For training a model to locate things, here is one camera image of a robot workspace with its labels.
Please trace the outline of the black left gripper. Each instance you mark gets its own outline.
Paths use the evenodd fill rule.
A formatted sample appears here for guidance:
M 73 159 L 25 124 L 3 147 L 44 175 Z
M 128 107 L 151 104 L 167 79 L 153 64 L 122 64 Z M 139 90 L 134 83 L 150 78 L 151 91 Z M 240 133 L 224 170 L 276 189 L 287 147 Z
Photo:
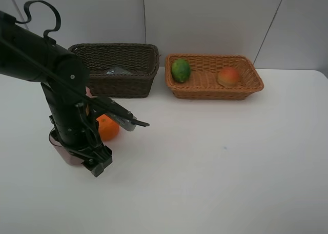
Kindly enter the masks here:
M 98 177 L 112 163 L 112 151 L 103 144 L 98 132 L 94 112 L 85 105 L 49 105 L 50 120 L 55 128 L 56 140 L 66 151 L 83 160 L 82 165 Z

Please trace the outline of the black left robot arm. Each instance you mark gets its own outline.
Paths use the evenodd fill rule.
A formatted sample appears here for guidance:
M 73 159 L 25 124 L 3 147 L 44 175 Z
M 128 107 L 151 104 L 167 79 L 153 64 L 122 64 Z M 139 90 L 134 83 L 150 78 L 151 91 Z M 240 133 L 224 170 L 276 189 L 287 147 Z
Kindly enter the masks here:
M 49 30 L 40 37 L 19 24 L 1 12 L 1 74 L 41 84 L 54 126 L 49 136 L 98 177 L 113 160 L 98 132 L 105 110 L 86 95 L 86 67 L 49 38 Z

